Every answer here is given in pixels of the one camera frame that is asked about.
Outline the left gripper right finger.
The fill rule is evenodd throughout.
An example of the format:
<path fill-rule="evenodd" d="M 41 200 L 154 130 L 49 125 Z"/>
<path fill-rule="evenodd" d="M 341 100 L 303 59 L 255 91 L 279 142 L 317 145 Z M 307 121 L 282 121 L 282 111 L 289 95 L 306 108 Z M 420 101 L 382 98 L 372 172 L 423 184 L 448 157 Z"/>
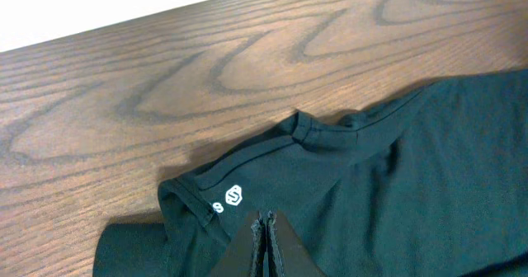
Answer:
<path fill-rule="evenodd" d="M 270 211 L 266 220 L 269 275 L 272 277 L 325 277 L 287 217 Z"/>

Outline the black t-shirt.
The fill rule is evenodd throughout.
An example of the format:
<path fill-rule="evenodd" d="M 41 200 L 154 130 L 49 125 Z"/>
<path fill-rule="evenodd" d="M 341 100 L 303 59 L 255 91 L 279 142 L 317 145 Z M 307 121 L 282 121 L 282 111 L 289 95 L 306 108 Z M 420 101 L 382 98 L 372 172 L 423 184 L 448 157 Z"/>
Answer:
<path fill-rule="evenodd" d="M 96 276 L 205 276 L 280 210 L 329 276 L 527 273 L 527 73 L 458 77 L 344 116 L 299 112 L 158 187 L 161 223 L 101 235 Z"/>

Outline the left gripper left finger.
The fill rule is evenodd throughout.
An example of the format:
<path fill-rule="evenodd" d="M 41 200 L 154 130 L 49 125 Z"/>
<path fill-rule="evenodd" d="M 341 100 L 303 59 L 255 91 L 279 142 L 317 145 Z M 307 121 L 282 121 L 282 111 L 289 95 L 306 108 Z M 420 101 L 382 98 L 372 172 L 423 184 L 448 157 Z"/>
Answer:
<path fill-rule="evenodd" d="M 253 211 L 244 219 L 209 277 L 262 277 L 265 254 L 266 225 L 261 214 Z"/>

